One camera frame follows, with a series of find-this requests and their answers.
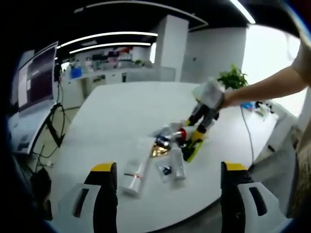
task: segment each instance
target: hand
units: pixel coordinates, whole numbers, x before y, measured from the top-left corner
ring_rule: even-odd
[[[234,91],[224,93],[224,101],[221,104],[220,109],[239,105],[239,102],[234,100],[233,94],[234,94]]]

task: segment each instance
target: computer screen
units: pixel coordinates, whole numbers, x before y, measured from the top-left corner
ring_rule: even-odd
[[[104,61],[104,60],[107,60],[107,56],[104,56],[104,55],[102,55],[102,54],[94,54],[93,56],[92,56],[92,60],[93,61]]]
[[[56,47],[50,47],[28,61],[18,74],[19,110],[53,98],[53,67]]]
[[[118,57],[119,56],[119,51],[109,51],[108,52],[108,57]]]

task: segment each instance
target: black ceiling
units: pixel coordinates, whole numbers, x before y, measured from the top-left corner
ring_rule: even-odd
[[[245,27],[246,19],[229,0],[149,0],[171,6],[203,19],[208,26],[200,28]],[[104,2],[102,0],[88,1],[42,1],[20,4],[14,8],[15,27],[14,39],[19,41],[23,50],[39,50],[46,45],[59,41],[60,44],[87,35],[138,31],[150,32],[167,14],[189,20],[189,28],[203,23],[175,11],[161,7],[143,4],[110,4],[85,8],[87,5]],[[276,0],[240,0],[257,24],[275,27],[294,35],[298,32],[288,17],[277,4]],[[145,36],[118,35],[97,38],[98,44],[113,42],[152,42],[155,38]],[[69,50],[81,48],[81,43],[68,45],[59,50],[68,53]]]

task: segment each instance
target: potted plant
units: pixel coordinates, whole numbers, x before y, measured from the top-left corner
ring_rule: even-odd
[[[141,60],[136,60],[136,61],[134,61],[134,64],[139,66],[141,64],[141,62],[142,62]]]
[[[248,85],[245,76],[247,75],[242,73],[240,69],[237,69],[237,67],[232,64],[231,71],[221,72],[220,78],[217,81],[224,85],[225,89],[239,89]]]

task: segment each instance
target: human arm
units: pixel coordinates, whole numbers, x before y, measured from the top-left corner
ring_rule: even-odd
[[[243,102],[279,98],[297,93],[311,84],[310,49],[302,43],[294,63],[253,85],[225,93],[222,108]]]

